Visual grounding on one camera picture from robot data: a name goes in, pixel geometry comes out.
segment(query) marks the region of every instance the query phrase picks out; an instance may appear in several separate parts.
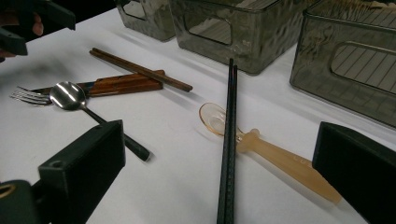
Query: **black chopsticks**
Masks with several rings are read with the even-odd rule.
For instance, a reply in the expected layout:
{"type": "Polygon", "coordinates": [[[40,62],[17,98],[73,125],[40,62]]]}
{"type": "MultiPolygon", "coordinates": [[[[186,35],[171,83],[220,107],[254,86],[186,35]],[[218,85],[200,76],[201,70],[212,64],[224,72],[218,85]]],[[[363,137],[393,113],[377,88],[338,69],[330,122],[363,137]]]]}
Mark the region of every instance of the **black chopsticks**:
{"type": "Polygon", "coordinates": [[[218,224],[233,223],[237,70],[237,66],[233,65],[233,59],[230,59],[227,109],[219,187],[218,224]]]}

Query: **utensil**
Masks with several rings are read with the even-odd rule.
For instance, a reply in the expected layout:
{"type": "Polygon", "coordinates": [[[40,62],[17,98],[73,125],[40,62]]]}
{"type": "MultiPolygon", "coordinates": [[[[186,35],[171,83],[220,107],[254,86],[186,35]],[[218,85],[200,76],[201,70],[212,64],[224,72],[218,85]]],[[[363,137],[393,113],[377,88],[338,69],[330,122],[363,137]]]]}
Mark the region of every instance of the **utensil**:
{"type": "Polygon", "coordinates": [[[116,66],[121,67],[123,69],[126,69],[126,70],[128,70],[130,72],[140,73],[142,75],[145,75],[147,77],[151,77],[151,78],[153,78],[155,80],[158,80],[158,81],[160,81],[162,83],[165,83],[167,85],[170,85],[170,86],[173,86],[175,88],[178,88],[180,90],[183,90],[183,91],[186,91],[186,92],[189,92],[189,91],[192,90],[192,86],[191,85],[188,85],[188,84],[186,84],[184,82],[181,82],[181,81],[176,80],[176,79],[171,78],[171,77],[160,76],[157,73],[155,73],[154,71],[151,71],[151,70],[147,69],[146,67],[140,66],[140,65],[138,65],[136,63],[128,62],[128,61],[126,61],[126,60],[124,60],[122,58],[119,58],[119,57],[117,57],[115,55],[112,55],[110,53],[104,52],[104,51],[102,51],[100,49],[93,48],[92,50],[90,50],[90,54],[95,56],[95,57],[97,57],[97,58],[105,60],[108,63],[113,63],[116,66]]]}
{"type": "MultiPolygon", "coordinates": [[[[155,71],[159,76],[164,76],[163,70],[155,71]]],[[[163,84],[160,81],[146,77],[139,73],[117,77],[103,77],[91,82],[77,83],[83,90],[87,97],[118,95],[125,93],[141,92],[141,91],[155,91],[161,90],[163,84]]],[[[50,94],[50,89],[42,88],[32,90],[33,92],[41,94],[50,94]]]]}
{"type": "MultiPolygon", "coordinates": [[[[213,103],[203,104],[199,109],[202,123],[217,135],[224,135],[225,114],[223,108],[213,103]]],[[[342,196],[312,167],[311,161],[261,140],[257,129],[243,133],[237,127],[235,136],[237,151],[254,151],[323,198],[333,203],[341,201],[342,196]]]]}
{"type": "Polygon", "coordinates": [[[219,186],[218,224],[233,223],[233,198],[235,183],[235,131],[236,131],[236,65],[230,59],[228,73],[227,111],[224,125],[224,143],[219,186]]]}
{"type": "MultiPolygon", "coordinates": [[[[158,70],[156,73],[164,76],[163,70],[158,70]]],[[[156,91],[163,88],[163,84],[161,82],[141,74],[98,78],[96,81],[78,83],[77,85],[84,90],[87,97],[118,95],[141,91],[156,91]]],[[[31,91],[23,87],[17,88],[20,90],[14,91],[9,97],[31,105],[52,105],[52,101],[50,100],[50,90],[52,87],[31,91]]]]}
{"type": "MultiPolygon", "coordinates": [[[[106,121],[100,118],[98,115],[93,113],[86,106],[86,98],[84,90],[72,82],[60,82],[57,83],[50,91],[49,98],[51,101],[64,110],[83,110],[98,123],[105,123],[106,121]]],[[[149,151],[143,146],[138,144],[134,139],[128,135],[124,135],[125,146],[142,161],[146,161],[149,158],[149,151]]]]}

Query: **brown chopsticks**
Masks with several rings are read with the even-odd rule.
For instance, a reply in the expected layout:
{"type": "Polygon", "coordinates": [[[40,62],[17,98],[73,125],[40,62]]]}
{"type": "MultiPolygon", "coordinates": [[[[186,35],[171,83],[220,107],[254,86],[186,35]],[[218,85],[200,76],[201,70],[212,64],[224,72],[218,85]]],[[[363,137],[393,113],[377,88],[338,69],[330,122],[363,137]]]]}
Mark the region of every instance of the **brown chopsticks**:
{"type": "Polygon", "coordinates": [[[167,84],[169,86],[173,86],[173,87],[180,89],[182,91],[191,91],[192,90],[192,86],[190,86],[184,82],[178,81],[171,77],[159,75],[156,72],[149,70],[143,66],[140,66],[136,63],[128,62],[122,58],[119,58],[115,55],[104,52],[100,49],[93,48],[92,50],[90,50],[90,54],[97,58],[105,60],[108,63],[113,63],[116,66],[126,69],[130,72],[136,72],[136,73],[140,73],[144,76],[151,77],[157,81],[160,81],[160,82],[167,84]]]}

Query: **translucent spoon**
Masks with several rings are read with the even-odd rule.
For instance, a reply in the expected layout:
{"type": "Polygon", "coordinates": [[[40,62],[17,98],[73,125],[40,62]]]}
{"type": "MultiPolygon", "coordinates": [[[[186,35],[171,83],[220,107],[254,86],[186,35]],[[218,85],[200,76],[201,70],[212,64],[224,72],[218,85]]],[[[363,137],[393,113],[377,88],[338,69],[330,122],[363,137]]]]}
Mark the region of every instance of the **translucent spoon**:
{"type": "MultiPolygon", "coordinates": [[[[223,136],[226,115],[223,108],[206,103],[199,109],[199,115],[210,132],[223,136]]],[[[242,133],[239,128],[236,130],[237,151],[254,151],[323,198],[333,203],[340,202],[342,196],[317,170],[312,168],[311,161],[261,140],[257,129],[249,133],[242,133]]]]}

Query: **chopsticks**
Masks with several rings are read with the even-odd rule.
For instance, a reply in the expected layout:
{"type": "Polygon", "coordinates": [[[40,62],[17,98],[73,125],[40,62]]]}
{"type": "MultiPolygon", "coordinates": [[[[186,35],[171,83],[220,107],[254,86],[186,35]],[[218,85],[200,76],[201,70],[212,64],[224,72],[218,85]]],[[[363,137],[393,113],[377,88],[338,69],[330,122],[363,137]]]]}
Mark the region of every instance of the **chopsticks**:
{"type": "Polygon", "coordinates": [[[230,59],[227,109],[219,187],[218,224],[233,223],[237,70],[237,66],[233,65],[233,59],[230,59]]]}
{"type": "Polygon", "coordinates": [[[93,48],[92,50],[90,50],[90,54],[97,58],[105,60],[108,63],[113,63],[113,64],[117,65],[118,67],[126,69],[130,72],[136,72],[136,73],[140,73],[144,76],[151,77],[157,81],[160,81],[167,85],[173,86],[173,87],[180,89],[182,91],[189,92],[192,90],[192,86],[190,86],[184,82],[178,81],[171,77],[159,75],[156,72],[149,70],[143,66],[140,66],[136,63],[128,62],[122,58],[119,58],[115,55],[104,52],[100,49],[93,48]]]}

